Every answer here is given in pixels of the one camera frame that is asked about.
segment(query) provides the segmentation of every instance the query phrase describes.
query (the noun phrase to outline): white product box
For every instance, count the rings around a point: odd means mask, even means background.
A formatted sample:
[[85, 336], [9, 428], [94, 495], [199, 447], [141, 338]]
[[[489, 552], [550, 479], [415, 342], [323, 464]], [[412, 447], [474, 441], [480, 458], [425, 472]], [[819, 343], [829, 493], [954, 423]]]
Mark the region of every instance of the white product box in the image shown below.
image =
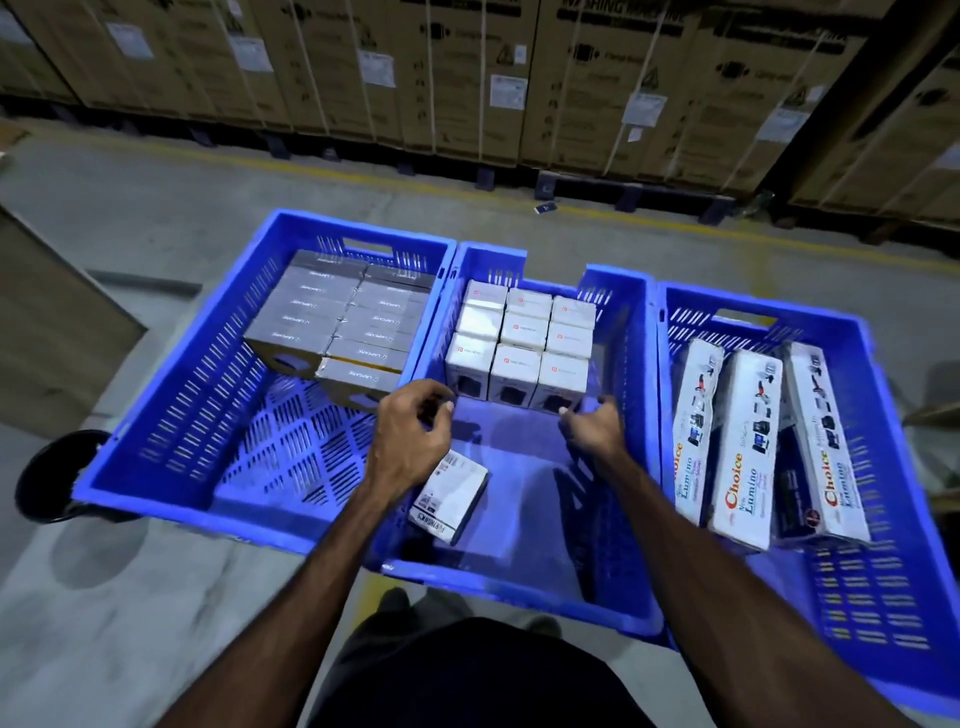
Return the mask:
[[519, 313], [535, 319], [550, 320], [553, 296], [523, 288], [511, 288], [507, 294], [507, 313]]
[[546, 350], [564, 356], [589, 359], [593, 354], [593, 331], [551, 321], [546, 334]]
[[480, 306], [481, 308], [504, 309], [507, 302], [507, 286], [485, 283], [482, 280], [471, 280], [464, 291], [464, 304]]
[[490, 392], [487, 399], [516, 407], [527, 407], [537, 389], [539, 374], [539, 352], [497, 344], [490, 369]]
[[868, 544], [870, 527], [824, 352], [791, 342], [781, 354], [774, 537], [783, 546], [834, 539]]
[[677, 512], [700, 525], [704, 514], [713, 395], [723, 349], [694, 339], [673, 367], [673, 476]]
[[457, 332], [475, 339], [495, 342], [500, 337], [501, 324], [503, 324], [501, 309], [465, 305], [460, 309], [460, 318], [457, 319]]
[[707, 483], [707, 528], [749, 550], [770, 547], [783, 364], [734, 352], [717, 384]]
[[540, 381], [530, 400], [530, 409], [558, 414], [561, 407], [575, 409], [587, 393], [589, 362], [558, 353], [545, 353], [540, 362]]
[[553, 300], [550, 320], [556, 321], [558, 324], [593, 330], [597, 320], [597, 307], [586, 301], [565, 299], [563, 296], [558, 296]]
[[446, 384], [458, 395], [485, 400], [496, 342], [453, 334], [446, 350]]
[[507, 315], [503, 317], [500, 342], [542, 352], [543, 346], [546, 344], [546, 329], [547, 322], [543, 319], [533, 319], [508, 311]]
[[451, 450], [423, 485], [407, 518], [453, 545], [463, 533], [484, 486], [488, 470]]

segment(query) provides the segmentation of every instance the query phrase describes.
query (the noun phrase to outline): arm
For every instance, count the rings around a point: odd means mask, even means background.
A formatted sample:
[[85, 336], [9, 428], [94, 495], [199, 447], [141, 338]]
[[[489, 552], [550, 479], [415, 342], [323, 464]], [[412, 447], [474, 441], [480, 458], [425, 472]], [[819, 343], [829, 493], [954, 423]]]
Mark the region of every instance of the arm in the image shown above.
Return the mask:
[[740, 559], [674, 510], [627, 452], [612, 400], [588, 415], [564, 412], [563, 427], [616, 492], [718, 725], [914, 725]]
[[450, 449], [453, 403], [432, 431], [418, 414], [453, 393], [430, 379], [384, 398], [363, 481], [290, 582], [187, 688], [157, 728], [293, 725], [340, 620], [374, 530]]

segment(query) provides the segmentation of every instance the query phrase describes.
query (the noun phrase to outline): shoe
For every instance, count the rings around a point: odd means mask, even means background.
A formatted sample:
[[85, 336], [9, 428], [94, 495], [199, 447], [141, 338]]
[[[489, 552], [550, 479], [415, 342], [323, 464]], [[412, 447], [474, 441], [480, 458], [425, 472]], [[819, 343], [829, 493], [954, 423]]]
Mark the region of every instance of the shoe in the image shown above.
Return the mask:
[[376, 607], [377, 612], [402, 612], [405, 609], [410, 609], [410, 597], [402, 587], [393, 587], [384, 592]]
[[534, 617], [525, 629], [527, 632], [532, 632], [535, 635], [553, 637], [557, 640], [564, 638], [564, 631], [560, 628], [560, 623], [547, 615]]

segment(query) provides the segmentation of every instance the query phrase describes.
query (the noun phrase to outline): concrete floor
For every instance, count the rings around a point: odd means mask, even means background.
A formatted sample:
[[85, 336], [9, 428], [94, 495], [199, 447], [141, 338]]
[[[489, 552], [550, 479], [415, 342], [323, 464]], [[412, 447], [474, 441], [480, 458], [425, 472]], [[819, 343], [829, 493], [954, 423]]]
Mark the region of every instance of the concrete floor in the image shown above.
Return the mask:
[[[524, 248], [527, 275], [558, 283], [576, 283], [588, 262], [606, 263], [849, 311], [870, 322], [901, 410], [960, 397], [960, 266], [930, 252], [867, 249], [839, 234], [750, 222], [705, 230], [678, 215], [624, 215], [569, 201], [537, 215], [529, 190], [482, 193], [363, 164], [276, 162], [247, 150], [39, 123], [34, 131], [0, 174], [0, 202], [95, 272], [151, 328], [98, 405], [97, 426], [115, 424], [205, 294], [280, 206]], [[162, 290], [145, 290], [145, 278], [159, 279]], [[925, 487], [938, 490], [958, 477], [955, 437], [909, 438]], [[152, 520], [34, 528], [12, 512], [9, 494], [41, 445], [0, 429], [0, 723], [150, 725], [300, 558]], [[331, 658], [391, 584], [361, 575]], [[510, 623], [530, 618], [494, 602], [471, 605]], [[606, 660], [659, 726], [711, 725], [675, 653], [569, 620], [564, 635]]]

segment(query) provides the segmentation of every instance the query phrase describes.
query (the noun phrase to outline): hand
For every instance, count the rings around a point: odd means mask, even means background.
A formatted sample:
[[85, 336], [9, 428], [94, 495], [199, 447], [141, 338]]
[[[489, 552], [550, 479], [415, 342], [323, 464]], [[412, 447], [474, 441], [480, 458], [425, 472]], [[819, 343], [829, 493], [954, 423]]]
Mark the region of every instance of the hand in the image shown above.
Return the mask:
[[564, 435], [574, 446], [592, 455], [595, 461], [599, 461], [598, 465], [606, 465], [616, 455], [626, 452], [627, 444], [616, 400], [604, 395], [600, 401], [600, 407], [586, 415], [577, 415], [561, 407], [560, 423]]
[[[450, 450], [452, 399], [453, 392], [439, 381], [418, 379], [380, 401], [364, 475], [370, 490], [393, 504], [426, 482]], [[431, 412], [436, 415], [433, 429], [427, 431], [419, 418]]]

